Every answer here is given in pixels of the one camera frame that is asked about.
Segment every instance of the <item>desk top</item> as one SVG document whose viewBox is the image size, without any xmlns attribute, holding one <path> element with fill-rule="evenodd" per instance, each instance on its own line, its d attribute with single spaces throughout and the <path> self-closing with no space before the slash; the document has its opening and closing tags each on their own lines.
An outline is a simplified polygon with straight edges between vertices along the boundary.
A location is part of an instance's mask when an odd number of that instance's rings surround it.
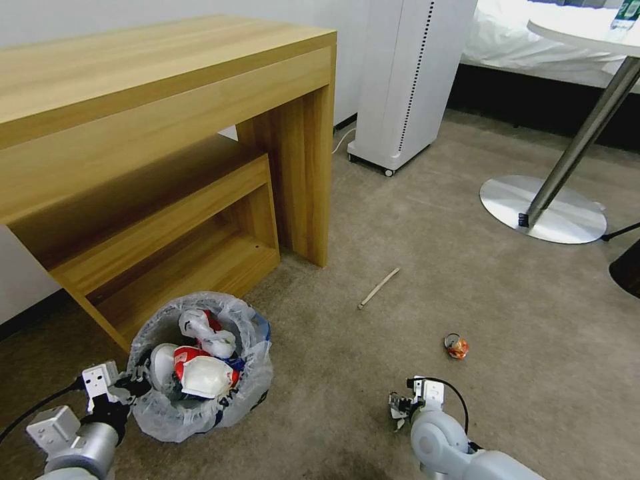
<svg viewBox="0 0 640 480">
<path fill-rule="evenodd" d="M 0 148 L 335 44 L 335 35 L 216 15 L 0 49 Z"/>
<path fill-rule="evenodd" d="M 590 9 L 560 8 L 553 15 L 529 20 L 532 32 L 578 48 L 640 57 L 640 21 L 631 30 L 611 29 L 617 10 L 610 15 L 590 15 Z"/>
</svg>

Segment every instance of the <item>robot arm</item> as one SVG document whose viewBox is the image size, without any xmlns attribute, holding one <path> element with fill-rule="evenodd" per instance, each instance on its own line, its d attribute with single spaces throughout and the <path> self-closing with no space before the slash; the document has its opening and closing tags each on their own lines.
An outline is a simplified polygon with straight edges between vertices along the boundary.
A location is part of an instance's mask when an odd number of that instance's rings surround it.
<svg viewBox="0 0 640 480">
<path fill-rule="evenodd" d="M 413 390 L 413 399 L 391 394 L 389 403 L 401 423 L 413 414 L 411 446 L 426 473 L 444 473 L 451 480 L 544 480 L 502 452 L 472 449 L 464 428 L 442 411 L 442 383 L 418 379 Z"/>
<path fill-rule="evenodd" d="M 150 389 L 142 376 L 119 375 L 110 361 L 82 372 L 89 414 L 64 405 L 40 412 L 27 433 L 47 454 L 40 480 L 104 480 L 125 434 L 130 405 Z"/>
</svg>

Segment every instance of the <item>round table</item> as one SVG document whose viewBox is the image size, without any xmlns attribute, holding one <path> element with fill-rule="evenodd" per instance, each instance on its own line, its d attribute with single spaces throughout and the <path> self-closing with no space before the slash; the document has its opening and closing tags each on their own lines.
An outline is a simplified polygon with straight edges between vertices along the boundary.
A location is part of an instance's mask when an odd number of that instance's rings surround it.
<svg viewBox="0 0 640 480">
<path fill-rule="evenodd" d="M 529 30 L 574 47 L 626 58 L 546 180 L 524 175 L 490 179 L 482 185 L 480 199 L 490 214 L 530 237 L 588 243 L 607 230 L 603 207 L 563 185 L 640 77 L 640 21 L 629 31 L 612 30 L 614 10 L 606 23 L 576 21 L 574 9 L 560 10 L 531 19 Z"/>
</svg>

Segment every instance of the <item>round table base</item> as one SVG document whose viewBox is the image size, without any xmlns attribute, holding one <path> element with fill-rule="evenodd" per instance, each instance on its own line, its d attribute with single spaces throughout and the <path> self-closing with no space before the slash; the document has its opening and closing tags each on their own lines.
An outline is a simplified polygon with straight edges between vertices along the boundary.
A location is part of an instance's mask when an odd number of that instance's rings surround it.
<svg viewBox="0 0 640 480">
<path fill-rule="evenodd" d="M 531 228 L 518 225 L 543 180 L 524 175 L 508 175 L 487 180 L 480 188 L 480 200 L 495 218 L 508 227 L 540 240 L 555 243 L 588 243 L 607 230 L 600 204 L 563 187 Z"/>
</svg>

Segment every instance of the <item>white tabletop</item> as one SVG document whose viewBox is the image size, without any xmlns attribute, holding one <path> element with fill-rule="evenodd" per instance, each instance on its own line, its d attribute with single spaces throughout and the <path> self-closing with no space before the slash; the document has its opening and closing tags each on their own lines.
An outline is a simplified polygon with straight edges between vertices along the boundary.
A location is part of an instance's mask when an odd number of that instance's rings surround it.
<svg viewBox="0 0 640 480">
<path fill-rule="evenodd" d="M 527 24 L 529 30 L 550 40 L 628 57 L 640 57 L 640 20 L 629 31 L 611 30 L 616 10 L 610 15 L 589 15 L 590 9 L 562 7 L 553 14 L 535 17 Z"/>
</svg>

